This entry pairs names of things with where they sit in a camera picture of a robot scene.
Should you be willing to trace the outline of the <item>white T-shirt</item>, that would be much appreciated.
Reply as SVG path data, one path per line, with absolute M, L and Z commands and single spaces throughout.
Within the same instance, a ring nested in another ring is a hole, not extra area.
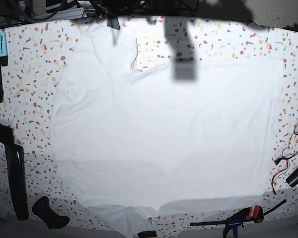
M 160 215 L 260 204 L 281 98 L 280 59 L 132 67 L 134 37 L 92 24 L 56 88 L 57 174 L 131 238 Z

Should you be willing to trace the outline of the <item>black clip at table edge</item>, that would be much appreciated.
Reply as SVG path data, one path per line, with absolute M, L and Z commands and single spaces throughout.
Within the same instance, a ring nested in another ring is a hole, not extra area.
M 107 26 L 111 27 L 113 29 L 116 29 L 116 30 L 120 30 L 120 24 L 118 21 L 118 17 L 115 15 L 109 16 L 107 19 Z

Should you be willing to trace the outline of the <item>small black rectangular device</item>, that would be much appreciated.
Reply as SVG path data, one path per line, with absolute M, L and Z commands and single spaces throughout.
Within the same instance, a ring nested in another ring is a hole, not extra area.
M 157 233 L 156 231 L 143 231 L 138 233 L 139 238 L 156 238 Z

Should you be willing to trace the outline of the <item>black and orange bar clamp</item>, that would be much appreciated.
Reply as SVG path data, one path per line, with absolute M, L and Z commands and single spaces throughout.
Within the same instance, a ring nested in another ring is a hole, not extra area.
M 264 217 L 271 212 L 275 211 L 277 208 L 282 206 L 287 202 L 284 199 L 275 207 L 263 212 L 263 208 L 261 206 L 256 205 L 254 208 L 248 207 L 244 208 L 234 215 L 228 217 L 226 220 L 218 220 L 218 221 L 208 221 L 208 222 L 192 222 L 190 226 L 216 226 L 216 225 L 225 225 L 223 230 L 223 238 L 227 238 L 228 233 L 232 230 L 233 237 L 238 237 L 238 227 L 244 227 L 244 223 L 246 222 L 254 222 L 261 223 L 264 221 Z

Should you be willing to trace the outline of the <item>light blue highlighter pen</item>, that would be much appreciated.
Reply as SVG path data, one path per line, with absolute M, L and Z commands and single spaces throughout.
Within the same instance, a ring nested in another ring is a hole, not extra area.
M 2 66 L 8 65 L 7 40 L 5 32 L 0 32 L 0 63 Z

